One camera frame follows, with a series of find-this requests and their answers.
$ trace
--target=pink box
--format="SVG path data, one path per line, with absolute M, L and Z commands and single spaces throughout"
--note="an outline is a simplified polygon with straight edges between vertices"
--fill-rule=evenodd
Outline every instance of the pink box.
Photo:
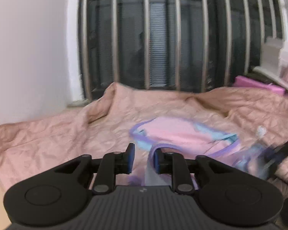
M 274 92 L 276 94 L 279 94 L 283 96 L 285 94 L 285 88 L 282 88 L 278 85 L 266 85 L 264 83 L 243 77 L 243 76 L 237 76 L 235 78 L 235 83 L 233 84 L 234 87 L 254 87 L 254 88 L 261 88 L 261 89 L 267 89 L 271 92 Z

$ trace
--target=pink blanket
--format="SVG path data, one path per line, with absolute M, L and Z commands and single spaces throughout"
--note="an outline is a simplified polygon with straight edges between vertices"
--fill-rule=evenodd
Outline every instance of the pink blanket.
M 213 128 L 237 133 L 241 148 L 256 138 L 221 114 L 204 109 L 194 94 L 175 91 L 134 90 L 118 83 L 104 96 L 84 107 L 38 121 L 0 126 L 0 181 L 7 190 L 13 184 L 82 154 L 101 158 L 124 151 L 129 130 L 157 116 L 183 117 Z M 136 149 L 132 180 L 143 179 L 148 153 Z M 130 177 L 118 175 L 117 184 Z

